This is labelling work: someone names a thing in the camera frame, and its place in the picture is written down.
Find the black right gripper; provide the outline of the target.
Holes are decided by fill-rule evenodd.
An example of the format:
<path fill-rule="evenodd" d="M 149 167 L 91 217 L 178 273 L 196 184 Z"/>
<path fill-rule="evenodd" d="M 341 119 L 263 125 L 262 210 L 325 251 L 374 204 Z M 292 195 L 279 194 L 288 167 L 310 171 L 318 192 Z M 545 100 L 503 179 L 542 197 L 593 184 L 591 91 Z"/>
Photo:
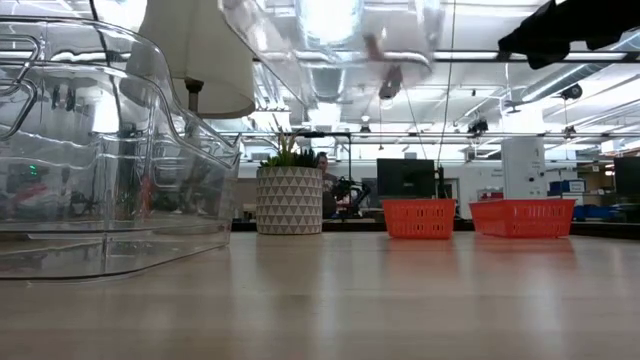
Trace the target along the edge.
<path fill-rule="evenodd" d="M 501 55 L 521 54 L 531 69 L 566 58 L 573 42 L 585 41 L 587 0 L 548 0 L 498 41 Z"/>

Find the orange slotted plastic basket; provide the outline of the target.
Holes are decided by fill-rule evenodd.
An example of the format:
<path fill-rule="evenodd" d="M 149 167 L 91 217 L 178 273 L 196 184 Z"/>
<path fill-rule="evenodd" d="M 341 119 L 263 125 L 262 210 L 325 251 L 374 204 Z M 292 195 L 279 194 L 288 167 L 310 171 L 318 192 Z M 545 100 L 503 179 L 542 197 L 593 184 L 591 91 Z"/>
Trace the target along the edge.
<path fill-rule="evenodd" d="M 570 233 L 573 199 L 495 200 L 470 204 L 475 231 L 504 238 L 559 238 Z"/>
<path fill-rule="evenodd" d="M 388 234 L 397 239 L 449 239 L 454 199 L 387 199 L 382 202 Z"/>

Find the clear plastic storage bin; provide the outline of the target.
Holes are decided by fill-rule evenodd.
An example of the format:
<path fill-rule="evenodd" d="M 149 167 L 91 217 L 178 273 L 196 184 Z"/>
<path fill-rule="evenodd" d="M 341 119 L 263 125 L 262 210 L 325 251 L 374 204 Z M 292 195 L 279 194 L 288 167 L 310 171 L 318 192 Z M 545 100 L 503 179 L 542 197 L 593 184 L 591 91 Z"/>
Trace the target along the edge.
<path fill-rule="evenodd" d="M 0 16 L 0 281 L 120 275 L 227 245 L 239 167 L 151 41 Z"/>
<path fill-rule="evenodd" d="M 433 71 L 441 0 L 218 0 L 229 27 L 302 103 L 392 99 Z"/>

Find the overhead light bar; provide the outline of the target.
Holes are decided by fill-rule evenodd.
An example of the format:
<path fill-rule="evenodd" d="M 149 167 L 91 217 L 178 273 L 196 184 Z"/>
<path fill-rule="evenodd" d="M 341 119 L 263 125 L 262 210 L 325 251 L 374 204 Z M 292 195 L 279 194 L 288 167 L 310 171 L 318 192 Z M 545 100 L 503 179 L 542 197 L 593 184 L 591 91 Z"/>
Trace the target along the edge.
<path fill-rule="evenodd" d="M 254 56 L 255 61 L 285 62 L 299 61 L 327 64 L 355 64 L 376 61 L 365 53 L 353 51 L 337 51 L 323 53 L 319 51 L 264 52 Z M 443 63 L 526 63 L 527 57 L 522 54 L 506 54 L 498 51 L 452 50 L 436 51 L 430 57 L 414 52 L 388 51 L 382 55 L 381 61 L 410 62 L 416 64 Z M 575 51 L 570 52 L 558 63 L 640 63 L 640 51 Z"/>

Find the white cabinet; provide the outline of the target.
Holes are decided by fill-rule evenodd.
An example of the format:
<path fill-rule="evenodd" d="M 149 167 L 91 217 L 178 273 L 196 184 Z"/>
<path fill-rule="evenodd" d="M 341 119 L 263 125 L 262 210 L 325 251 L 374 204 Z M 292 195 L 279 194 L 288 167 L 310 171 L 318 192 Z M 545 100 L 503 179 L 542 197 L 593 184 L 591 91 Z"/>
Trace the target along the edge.
<path fill-rule="evenodd" d="M 541 137 L 507 138 L 501 143 L 505 199 L 547 196 L 545 148 Z"/>

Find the brown cardboard box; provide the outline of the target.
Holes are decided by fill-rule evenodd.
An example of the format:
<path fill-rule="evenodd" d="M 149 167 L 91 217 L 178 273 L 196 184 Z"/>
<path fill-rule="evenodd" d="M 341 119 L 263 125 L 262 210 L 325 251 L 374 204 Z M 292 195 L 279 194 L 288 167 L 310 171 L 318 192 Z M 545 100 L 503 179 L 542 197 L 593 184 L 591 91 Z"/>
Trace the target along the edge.
<path fill-rule="evenodd" d="M 585 189 L 588 192 L 614 186 L 613 177 L 607 174 L 605 165 L 587 164 L 580 166 L 577 172 L 578 176 L 585 181 Z"/>

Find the blue bin with white label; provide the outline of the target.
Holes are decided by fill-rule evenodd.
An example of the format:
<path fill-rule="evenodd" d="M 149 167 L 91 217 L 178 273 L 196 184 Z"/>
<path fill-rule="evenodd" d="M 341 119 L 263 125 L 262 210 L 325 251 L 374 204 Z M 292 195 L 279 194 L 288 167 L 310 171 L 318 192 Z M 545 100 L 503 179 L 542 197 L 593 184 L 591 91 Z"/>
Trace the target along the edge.
<path fill-rule="evenodd" d="M 548 194 L 559 196 L 564 193 L 585 193 L 586 183 L 583 179 L 552 181 L 549 183 Z"/>

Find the dark computer monitor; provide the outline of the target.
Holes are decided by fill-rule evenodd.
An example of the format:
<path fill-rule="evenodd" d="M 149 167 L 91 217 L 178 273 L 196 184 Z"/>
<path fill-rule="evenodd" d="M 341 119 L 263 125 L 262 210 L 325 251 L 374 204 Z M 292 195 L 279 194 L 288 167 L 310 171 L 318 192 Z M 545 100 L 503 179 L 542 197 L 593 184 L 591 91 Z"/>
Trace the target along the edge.
<path fill-rule="evenodd" d="M 640 196 L 640 157 L 614 159 L 615 189 L 622 196 Z"/>

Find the black computer monitor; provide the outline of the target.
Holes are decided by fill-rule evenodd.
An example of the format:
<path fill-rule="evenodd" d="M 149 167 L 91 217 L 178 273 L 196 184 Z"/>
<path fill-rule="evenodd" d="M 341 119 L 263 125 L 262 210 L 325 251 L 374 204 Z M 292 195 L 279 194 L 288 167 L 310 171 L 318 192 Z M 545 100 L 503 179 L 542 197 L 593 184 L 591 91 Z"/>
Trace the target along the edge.
<path fill-rule="evenodd" d="M 433 160 L 379 158 L 376 170 L 380 198 L 423 199 L 436 194 Z"/>

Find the person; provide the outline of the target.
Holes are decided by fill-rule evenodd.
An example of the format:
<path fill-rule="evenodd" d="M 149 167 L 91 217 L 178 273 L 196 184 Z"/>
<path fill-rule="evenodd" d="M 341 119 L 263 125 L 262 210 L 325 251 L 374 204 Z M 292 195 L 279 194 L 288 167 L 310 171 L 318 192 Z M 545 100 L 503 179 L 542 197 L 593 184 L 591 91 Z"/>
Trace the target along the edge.
<path fill-rule="evenodd" d="M 323 179 L 322 216 L 324 219 L 330 219 L 337 211 L 337 200 L 332 193 L 332 189 L 338 178 L 329 172 L 329 161 L 325 152 L 320 152 L 317 155 L 316 165 L 322 171 Z"/>

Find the black bench edge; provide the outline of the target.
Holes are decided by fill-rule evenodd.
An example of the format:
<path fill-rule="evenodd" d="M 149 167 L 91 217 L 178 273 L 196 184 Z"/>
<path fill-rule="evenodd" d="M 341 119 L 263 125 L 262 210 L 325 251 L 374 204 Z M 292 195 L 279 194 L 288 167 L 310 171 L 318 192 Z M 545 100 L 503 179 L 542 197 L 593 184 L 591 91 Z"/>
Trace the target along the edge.
<path fill-rule="evenodd" d="M 472 232 L 474 225 L 470 220 L 454 220 L 454 231 Z M 232 232 L 256 232 L 256 224 L 248 222 L 233 222 Z M 325 232 L 386 232 L 384 223 L 375 222 L 325 222 Z M 573 222 L 570 235 L 599 237 L 609 239 L 623 239 L 640 241 L 640 224 L 638 223 L 603 223 L 603 222 Z"/>

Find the white grey triangle-pattern pot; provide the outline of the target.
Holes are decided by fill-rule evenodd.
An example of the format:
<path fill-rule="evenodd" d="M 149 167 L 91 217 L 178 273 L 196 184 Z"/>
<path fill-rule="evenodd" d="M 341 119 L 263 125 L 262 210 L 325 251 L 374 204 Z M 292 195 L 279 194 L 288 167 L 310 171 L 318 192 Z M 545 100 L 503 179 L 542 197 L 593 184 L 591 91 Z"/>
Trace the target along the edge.
<path fill-rule="evenodd" d="M 256 171 L 256 227 L 263 235 L 322 232 L 323 176 L 318 168 L 261 167 Z"/>

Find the white shade lamp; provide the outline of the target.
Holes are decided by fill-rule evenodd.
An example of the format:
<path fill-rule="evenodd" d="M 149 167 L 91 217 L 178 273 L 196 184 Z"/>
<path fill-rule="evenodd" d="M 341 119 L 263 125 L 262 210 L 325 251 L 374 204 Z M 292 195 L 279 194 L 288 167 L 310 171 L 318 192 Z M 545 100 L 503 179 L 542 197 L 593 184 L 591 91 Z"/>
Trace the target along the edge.
<path fill-rule="evenodd" d="M 218 0 L 131 0 L 130 28 L 142 37 L 126 69 L 165 96 L 210 119 L 255 108 L 252 54 L 231 31 Z"/>

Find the shiny silver ceiling duct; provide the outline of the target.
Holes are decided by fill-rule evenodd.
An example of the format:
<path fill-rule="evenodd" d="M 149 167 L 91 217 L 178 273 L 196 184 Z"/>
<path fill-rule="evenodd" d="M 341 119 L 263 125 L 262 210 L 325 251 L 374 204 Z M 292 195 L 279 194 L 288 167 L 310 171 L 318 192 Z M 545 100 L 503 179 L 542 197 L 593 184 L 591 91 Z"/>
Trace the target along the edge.
<path fill-rule="evenodd" d="M 341 44 L 360 28 L 364 0 L 296 0 L 298 25 L 308 39 L 320 45 Z"/>

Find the black metal frame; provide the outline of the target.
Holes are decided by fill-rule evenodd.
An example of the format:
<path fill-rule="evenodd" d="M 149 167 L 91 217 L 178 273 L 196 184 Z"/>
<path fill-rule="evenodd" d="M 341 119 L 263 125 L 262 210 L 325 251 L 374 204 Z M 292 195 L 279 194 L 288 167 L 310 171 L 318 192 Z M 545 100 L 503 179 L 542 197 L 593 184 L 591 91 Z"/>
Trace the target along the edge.
<path fill-rule="evenodd" d="M 416 157 L 436 165 L 499 164 L 506 140 L 534 139 L 546 162 L 561 167 L 610 163 L 614 157 L 640 155 L 640 131 L 623 132 L 321 132 L 299 131 L 295 148 L 325 151 L 332 163 L 353 175 L 379 158 Z"/>

